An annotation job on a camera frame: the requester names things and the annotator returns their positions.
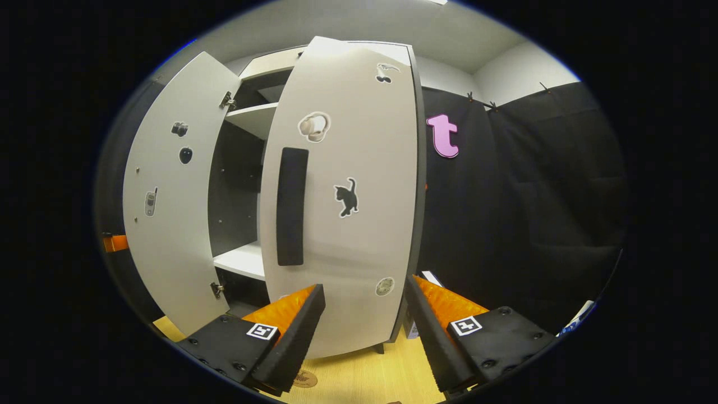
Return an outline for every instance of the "cat sticker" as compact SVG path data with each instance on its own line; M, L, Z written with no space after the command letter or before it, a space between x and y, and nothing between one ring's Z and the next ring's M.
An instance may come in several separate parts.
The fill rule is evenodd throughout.
M349 188L334 185L334 188L336 190L336 200L344 203L344 209L339 212L339 217L341 219L351 216L352 211L359 212L356 194L357 183L354 178L351 177L347 178L347 181L351 183L351 186Z

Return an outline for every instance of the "white shelf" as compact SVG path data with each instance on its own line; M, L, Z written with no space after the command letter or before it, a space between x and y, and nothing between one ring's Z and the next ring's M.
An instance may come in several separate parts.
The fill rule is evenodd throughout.
M291 70L299 60L299 53L304 52L305 49L307 49L306 46L293 47L292 49L280 50L279 52L272 52L254 58L247 67L242 70L239 79L244 81L259 77L260 75Z
M259 139L267 140L277 104L273 102L232 111L225 116L225 120L257 136Z
M262 248L259 246L259 242L250 243L218 255L215 257L215 266L235 274L264 281Z

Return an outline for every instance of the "wall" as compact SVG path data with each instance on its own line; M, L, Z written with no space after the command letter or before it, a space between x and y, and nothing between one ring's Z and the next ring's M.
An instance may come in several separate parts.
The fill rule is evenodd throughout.
M259 55L232 60L224 65L227 66L229 70L239 74L253 58ZM448 91L464 97L467 93L473 91L473 97L477 100L482 100L479 86L469 73L422 56L416 56L416 64L423 87Z
M561 62L532 42L512 47L486 63L474 74L481 101L506 104L546 87L580 81Z

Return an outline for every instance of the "black handle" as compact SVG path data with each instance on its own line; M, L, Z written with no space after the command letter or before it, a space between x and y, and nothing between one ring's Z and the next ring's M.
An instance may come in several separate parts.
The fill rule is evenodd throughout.
M304 264L304 189L309 150L281 150L276 192L276 258L280 267Z

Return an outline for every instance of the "open cabinet door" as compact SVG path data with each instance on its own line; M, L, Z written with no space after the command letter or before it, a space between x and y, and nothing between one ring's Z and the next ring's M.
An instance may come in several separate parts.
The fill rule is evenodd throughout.
M147 111L125 169L122 205L132 259L152 298L184 335L229 309L210 286L219 281L207 197L228 110L220 105L238 87L234 73L200 53Z
M416 174L411 66L315 37L274 114L259 210L270 299L324 285L326 309L307 358L389 340L409 263Z

